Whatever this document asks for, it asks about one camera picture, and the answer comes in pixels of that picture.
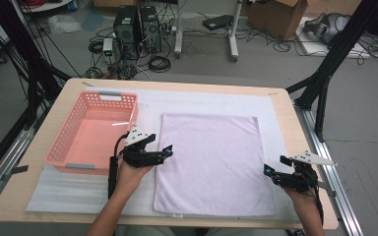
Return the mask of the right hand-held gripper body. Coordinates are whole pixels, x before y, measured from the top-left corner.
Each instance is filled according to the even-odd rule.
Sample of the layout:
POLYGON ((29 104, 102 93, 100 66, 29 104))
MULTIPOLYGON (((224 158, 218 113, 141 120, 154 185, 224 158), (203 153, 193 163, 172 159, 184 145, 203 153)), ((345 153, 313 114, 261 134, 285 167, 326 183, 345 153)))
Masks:
POLYGON ((275 177, 272 182, 280 187, 290 188, 301 193, 318 186, 318 177, 316 171, 312 168, 312 164, 338 165, 336 161, 309 151, 295 155, 292 159, 294 171, 282 173, 275 170, 275 177))

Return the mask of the lilac printed towel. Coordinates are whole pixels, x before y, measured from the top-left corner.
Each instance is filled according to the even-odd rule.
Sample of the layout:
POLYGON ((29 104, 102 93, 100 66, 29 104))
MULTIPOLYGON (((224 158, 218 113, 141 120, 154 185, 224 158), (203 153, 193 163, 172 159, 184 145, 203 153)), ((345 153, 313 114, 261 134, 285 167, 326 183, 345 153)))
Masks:
POLYGON ((256 117, 165 113, 159 143, 172 145, 173 156, 157 167, 155 210, 212 216, 276 213, 263 174, 256 117))

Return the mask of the pink plastic basket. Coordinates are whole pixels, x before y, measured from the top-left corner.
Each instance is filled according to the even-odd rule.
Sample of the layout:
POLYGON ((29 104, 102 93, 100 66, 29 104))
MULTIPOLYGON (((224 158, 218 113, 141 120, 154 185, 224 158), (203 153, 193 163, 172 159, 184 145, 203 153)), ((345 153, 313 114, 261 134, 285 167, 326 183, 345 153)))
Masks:
POLYGON ((130 92, 81 92, 45 163, 61 172, 107 175, 117 140, 136 124, 137 101, 130 92))

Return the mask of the person's right hand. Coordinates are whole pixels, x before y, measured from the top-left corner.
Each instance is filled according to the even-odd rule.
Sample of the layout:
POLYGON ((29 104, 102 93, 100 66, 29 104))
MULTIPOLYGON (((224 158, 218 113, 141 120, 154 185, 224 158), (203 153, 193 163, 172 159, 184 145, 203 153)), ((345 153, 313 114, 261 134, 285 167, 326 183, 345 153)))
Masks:
POLYGON ((310 192, 299 193, 295 190, 283 189, 293 202, 293 206, 297 215, 318 214, 316 201, 310 192))

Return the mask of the person's legs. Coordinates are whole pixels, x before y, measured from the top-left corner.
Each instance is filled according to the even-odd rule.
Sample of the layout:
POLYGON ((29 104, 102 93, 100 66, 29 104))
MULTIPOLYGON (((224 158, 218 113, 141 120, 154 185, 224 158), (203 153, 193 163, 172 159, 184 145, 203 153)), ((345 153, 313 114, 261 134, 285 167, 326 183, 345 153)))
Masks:
POLYGON ((120 226, 120 236, 287 236, 284 230, 254 228, 194 228, 120 226))

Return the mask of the small white power unit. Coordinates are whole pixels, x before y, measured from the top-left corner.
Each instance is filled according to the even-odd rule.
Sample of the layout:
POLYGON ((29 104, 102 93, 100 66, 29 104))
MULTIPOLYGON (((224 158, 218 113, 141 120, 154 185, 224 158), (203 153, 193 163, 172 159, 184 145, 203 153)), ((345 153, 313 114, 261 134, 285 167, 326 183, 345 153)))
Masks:
POLYGON ((102 45, 102 53, 104 55, 104 60, 107 64, 111 64, 113 59, 113 39, 105 38, 102 45))

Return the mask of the black computer tower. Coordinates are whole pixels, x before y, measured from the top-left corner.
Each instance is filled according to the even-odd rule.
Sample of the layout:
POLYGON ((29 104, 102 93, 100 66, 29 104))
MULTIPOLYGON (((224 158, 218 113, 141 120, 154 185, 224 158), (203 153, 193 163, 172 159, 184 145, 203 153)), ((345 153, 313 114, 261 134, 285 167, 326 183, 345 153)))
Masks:
POLYGON ((115 17, 113 29, 121 56, 128 60, 137 59, 137 47, 141 41, 138 7, 121 5, 115 17))
POLYGON ((143 38, 146 51, 149 53, 161 52, 159 19, 155 6, 143 6, 140 9, 143 38))

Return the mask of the white metal stand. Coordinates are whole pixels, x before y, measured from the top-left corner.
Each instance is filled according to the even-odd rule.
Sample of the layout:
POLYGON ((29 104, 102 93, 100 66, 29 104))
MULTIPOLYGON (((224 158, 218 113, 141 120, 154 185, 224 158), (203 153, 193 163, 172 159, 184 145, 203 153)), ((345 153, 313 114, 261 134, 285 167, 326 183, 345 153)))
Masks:
MULTIPOLYGON (((238 61, 239 53, 238 47, 236 42, 236 30, 238 26, 238 20, 240 17, 240 12, 242 8, 242 0, 234 0, 235 7, 233 13, 233 20, 231 24, 231 28, 228 30, 227 37, 229 42, 230 48, 230 58, 231 60, 236 63, 238 61)), ((184 7, 185 3, 184 0, 177 0, 177 16, 176 16, 176 33, 175 33, 175 43, 174 43, 174 55, 177 59, 180 58, 182 53, 182 45, 183 45, 183 26, 182 26, 182 8, 184 7)))

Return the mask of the flat black device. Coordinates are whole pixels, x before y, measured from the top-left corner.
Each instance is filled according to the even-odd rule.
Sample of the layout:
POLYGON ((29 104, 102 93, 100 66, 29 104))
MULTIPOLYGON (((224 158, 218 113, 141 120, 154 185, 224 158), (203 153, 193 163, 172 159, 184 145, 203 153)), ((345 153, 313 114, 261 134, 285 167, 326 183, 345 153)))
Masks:
POLYGON ((210 19, 203 20, 203 26, 208 30, 218 30, 229 26, 233 21, 233 16, 222 15, 210 19))

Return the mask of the grey headset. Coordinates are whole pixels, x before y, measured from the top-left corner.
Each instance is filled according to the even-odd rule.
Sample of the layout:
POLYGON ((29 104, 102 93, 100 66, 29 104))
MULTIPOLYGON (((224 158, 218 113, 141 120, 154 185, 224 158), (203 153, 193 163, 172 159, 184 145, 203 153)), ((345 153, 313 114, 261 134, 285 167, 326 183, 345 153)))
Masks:
POLYGON ((323 43, 329 45, 342 32, 348 23, 348 18, 339 13, 322 13, 319 17, 306 21, 304 31, 311 32, 323 43))

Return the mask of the clear plastic bag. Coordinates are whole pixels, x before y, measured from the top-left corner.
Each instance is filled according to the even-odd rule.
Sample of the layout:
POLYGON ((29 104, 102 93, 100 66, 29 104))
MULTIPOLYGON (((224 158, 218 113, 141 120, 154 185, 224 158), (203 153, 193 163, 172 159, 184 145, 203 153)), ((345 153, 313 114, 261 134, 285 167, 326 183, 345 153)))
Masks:
POLYGON ((47 19, 52 34, 73 33, 81 30, 81 25, 73 16, 56 15, 47 19))

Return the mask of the open cardboard box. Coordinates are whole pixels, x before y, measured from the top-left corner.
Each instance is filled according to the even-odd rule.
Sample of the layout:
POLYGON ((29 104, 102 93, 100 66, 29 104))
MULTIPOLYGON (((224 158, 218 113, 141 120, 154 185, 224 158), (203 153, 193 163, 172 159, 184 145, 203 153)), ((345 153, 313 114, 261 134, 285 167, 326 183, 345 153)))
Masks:
POLYGON ((256 0, 250 6, 247 25, 286 40, 295 35, 307 7, 307 0, 256 0))

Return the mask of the grey metal bracket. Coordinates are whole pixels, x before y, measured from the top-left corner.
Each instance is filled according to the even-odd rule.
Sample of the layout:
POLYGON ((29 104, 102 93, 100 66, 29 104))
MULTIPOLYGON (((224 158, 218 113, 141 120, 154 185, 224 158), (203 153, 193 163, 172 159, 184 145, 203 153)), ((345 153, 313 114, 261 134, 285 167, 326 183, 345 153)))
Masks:
POLYGON ((336 196, 336 191, 333 190, 328 183, 318 181, 318 186, 320 188, 324 189, 327 192, 327 195, 329 197, 335 197, 336 196))
POLYGON ((13 175, 22 173, 22 172, 27 172, 28 170, 29 170, 28 165, 14 167, 8 173, 3 174, 1 176, 1 181, 9 181, 13 175))

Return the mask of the aluminium rail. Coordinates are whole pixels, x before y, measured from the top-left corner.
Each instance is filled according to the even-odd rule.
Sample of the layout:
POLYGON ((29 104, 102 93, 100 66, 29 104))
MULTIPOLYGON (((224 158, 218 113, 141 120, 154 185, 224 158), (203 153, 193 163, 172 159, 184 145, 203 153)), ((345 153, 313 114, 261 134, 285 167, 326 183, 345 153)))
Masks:
MULTIPOLYGON (((331 160, 332 157, 327 144, 321 142, 314 131, 316 119, 312 112, 303 110, 296 105, 294 105, 294 110, 311 150, 314 153, 331 160)), ((329 197, 329 200, 333 205, 336 222, 340 225, 340 228, 344 231, 346 236, 364 236, 358 219, 347 197, 347 191, 342 183, 340 175, 338 174, 337 167, 333 165, 321 165, 318 169, 322 174, 323 182, 328 183, 331 188, 336 191, 336 196, 329 197)))
POLYGON ((8 133, 0 143, 0 190, 3 183, 7 182, 1 181, 1 176, 18 167, 33 137, 33 131, 22 130, 18 135, 8 133))

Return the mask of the black metal frame post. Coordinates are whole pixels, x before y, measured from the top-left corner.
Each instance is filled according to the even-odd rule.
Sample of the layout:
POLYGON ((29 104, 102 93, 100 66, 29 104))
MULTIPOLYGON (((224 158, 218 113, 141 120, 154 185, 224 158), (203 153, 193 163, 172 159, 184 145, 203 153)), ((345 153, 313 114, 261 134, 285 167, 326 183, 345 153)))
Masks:
POLYGON ((57 82, 71 79, 71 76, 52 66, 38 51, 36 44, 20 20, 11 0, 0 0, 0 26, 8 35, 18 54, 24 60, 18 63, 11 56, 11 49, 0 38, 0 45, 6 51, 21 79, 28 84, 26 109, 26 125, 30 127, 37 120, 37 109, 44 102, 54 102, 61 92, 62 86, 57 82))
POLYGON ((294 101, 302 110, 310 111, 313 102, 318 100, 314 132, 320 142, 324 141, 323 127, 330 80, 377 15, 378 0, 361 0, 318 69, 310 77, 286 89, 288 93, 303 89, 301 96, 294 101))

